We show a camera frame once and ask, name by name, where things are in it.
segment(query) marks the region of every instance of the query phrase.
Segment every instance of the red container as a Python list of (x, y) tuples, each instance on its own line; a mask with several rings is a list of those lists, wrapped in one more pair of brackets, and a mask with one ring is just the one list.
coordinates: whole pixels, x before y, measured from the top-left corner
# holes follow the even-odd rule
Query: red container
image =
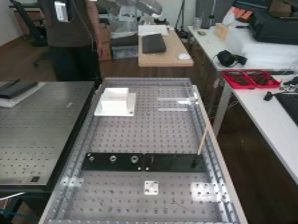
[(221, 75), (233, 89), (255, 89), (256, 84), (241, 71), (223, 71)]
[(260, 89), (280, 88), (280, 82), (265, 71), (245, 71), (245, 75), (249, 77), (256, 87)]

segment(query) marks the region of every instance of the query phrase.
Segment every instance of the floor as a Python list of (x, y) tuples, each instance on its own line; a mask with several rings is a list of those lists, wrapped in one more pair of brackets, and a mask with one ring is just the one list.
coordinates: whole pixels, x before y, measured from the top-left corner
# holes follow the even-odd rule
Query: floor
[[(38, 68), (33, 65), (46, 52), (47, 48), (34, 48), (25, 40), (0, 50), (0, 81), (15, 78), (55, 81), (50, 61), (43, 61)], [(196, 65), (187, 70), (144, 69), (139, 68), (138, 59), (126, 59), (103, 62), (103, 76), (190, 77), (208, 102), (215, 71), (209, 62), (201, 69), (203, 52), (199, 47), (194, 47), (192, 54)], [(298, 223), (297, 184), (240, 105), (227, 113), (219, 142), (249, 223)], [(14, 223), (29, 222), (19, 219)]]

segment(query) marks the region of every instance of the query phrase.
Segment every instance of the screw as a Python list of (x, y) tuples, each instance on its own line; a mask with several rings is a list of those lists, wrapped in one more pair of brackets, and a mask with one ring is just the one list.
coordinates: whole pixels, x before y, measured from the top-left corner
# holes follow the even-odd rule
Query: screw
[(131, 161), (134, 164), (136, 164), (139, 162), (139, 157), (138, 156), (132, 156)]
[(115, 163), (116, 160), (118, 160), (118, 157), (116, 157), (116, 156), (111, 156), (111, 157), (110, 157), (110, 161), (111, 161), (112, 163)]

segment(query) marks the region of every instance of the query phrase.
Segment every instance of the desk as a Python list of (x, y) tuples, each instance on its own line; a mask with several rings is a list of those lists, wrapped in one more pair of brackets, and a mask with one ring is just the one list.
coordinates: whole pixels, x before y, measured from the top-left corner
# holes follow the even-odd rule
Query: desk
[(0, 192), (49, 192), (56, 183), (94, 93), (94, 82), (47, 83), (0, 108)]
[[(138, 94), (134, 117), (94, 116), (107, 87), (130, 87)], [(208, 123), (201, 97), (190, 79), (106, 79), (41, 224), (186, 220), (248, 224), (212, 129), (201, 154), (205, 171), (151, 171), (160, 154), (198, 152)], [(88, 171), (83, 161), (90, 153), (154, 153), (156, 159), (147, 169), (139, 167), (140, 171)], [(144, 194), (146, 180), (159, 181), (158, 195)]]
[[(275, 76), (279, 81), (289, 81), (293, 75)], [(264, 135), (277, 157), (298, 184), (298, 126), (285, 111), (276, 97), (268, 102), (264, 97), (268, 91), (281, 92), (279, 89), (236, 90), (227, 85), (227, 92), (233, 92), (251, 119)]]
[[(213, 29), (204, 30), (207, 36), (200, 36), (198, 32), (190, 27), (190, 30), (208, 56), (212, 64), (220, 73), (227, 68), (220, 64), (219, 60), (213, 57), (223, 50), (229, 50), (225, 42), (213, 33)], [(263, 69), (267, 71), (271, 70), (289, 70), (289, 68), (283, 68), (280, 65), (271, 65), (268, 67), (253, 67), (237, 65), (233, 69)], [(293, 75), (288, 76), (275, 76), (277, 80), (289, 80), (293, 78)], [(280, 105), (277, 99), (275, 98), (271, 102), (264, 101), (264, 96), (269, 90), (235, 90), (231, 88), (229, 84), (224, 81), (224, 91), (221, 95), (217, 115), (213, 123), (213, 130), (216, 135), (219, 135), (229, 100), (232, 93), (235, 93), (243, 107), (245, 108), (256, 126), (259, 127), (272, 149), (275, 150), (281, 162), (284, 163), (293, 179), (298, 183), (298, 165), (297, 165), (297, 136), (298, 128), (293, 122), (291, 116)]]
[[(37, 19), (41, 19), (42, 18), (42, 13), (41, 13), (41, 5), (38, 2), (35, 3), (26, 3), (26, 4), (22, 4), (23, 7), (25, 7), (25, 10), (30, 16), (30, 18), (33, 20), (37, 20)], [(30, 35), (30, 29), (29, 29), (29, 26), (17, 10), (17, 7), (14, 5), (10, 5), (10, 8), (13, 10), (13, 14), (15, 16), (15, 20), (17, 20), (17, 23), (19, 25), (19, 28), (21, 28), (21, 31), (22, 31), (22, 34), (23, 36), (26, 37), (27, 35)]]
[(176, 31), (170, 31), (170, 36), (163, 36), (167, 52), (160, 54), (143, 53), (143, 38), (139, 37), (139, 66), (140, 67), (192, 67), (194, 59), (180, 60), (179, 55), (188, 53)]
[[(252, 64), (247, 64), (245, 66), (237, 64), (233, 68), (227, 68), (225, 66), (221, 65), (216, 55), (219, 54), (219, 52), (228, 50), (233, 53), (233, 51), (229, 49), (229, 47), (225, 44), (225, 41), (223, 41), (215, 34), (215, 27), (212, 27), (209, 30), (204, 30), (204, 32), (207, 33), (205, 36), (200, 36), (199, 33), (194, 30), (194, 27), (190, 26), (190, 31), (191, 34), (194, 35), (199, 45), (201, 46), (205, 55), (208, 56), (208, 59), (212, 62), (212, 65), (216, 69), (217, 72), (217, 79), (223, 81), (221, 78), (221, 71), (224, 70), (231, 70), (231, 69), (236, 69), (236, 70), (255, 70), (255, 69), (263, 69), (265, 71), (280, 71), (280, 70), (289, 70), (289, 67), (283, 67), (281, 65), (276, 65), (276, 64), (267, 64), (267, 65), (252, 65)], [(229, 104), (229, 99), (231, 99), (231, 91), (229, 91), (229, 85), (227, 84), (227, 82), (223, 81), (224, 84), (224, 91), (221, 94), (221, 100), (220, 100), (220, 107), (217, 110), (217, 116), (216, 116), (216, 120), (213, 123), (213, 130), (216, 135), (219, 135), (219, 127), (221, 126), (223, 123), (223, 119), (224, 119), (224, 110), (221, 110), (221, 108), (227, 108), (228, 104)], [(217, 87), (219, 85), (216, 85), (212, 96), (211, 96), (211, 103), (209, 103), (209, 110), (208, 113), (211, 114), (213, 106), (215, 106), (215, 100), (216, 100), (216, 95), (217, 95)]]

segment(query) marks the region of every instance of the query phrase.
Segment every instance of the gray table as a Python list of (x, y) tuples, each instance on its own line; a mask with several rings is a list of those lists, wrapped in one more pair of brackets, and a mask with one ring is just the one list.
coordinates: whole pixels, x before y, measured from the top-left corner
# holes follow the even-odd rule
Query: gray table
[(14, 108), (0, 108), (2, 192), (35, 192), (54, 184), (92, 89), (94, 82), (47, 83)]
[[(94, 116), (106, 87), (138, 94), (134, 117)], [(212, 128), (204, 172), (82, 169), (90, 152), (196, 154), (208, 123), (190, 79), (107, 79), (41, 223), (248, 223)], [(144, 194), (146, 180), (159, 181), (159, 195)]]

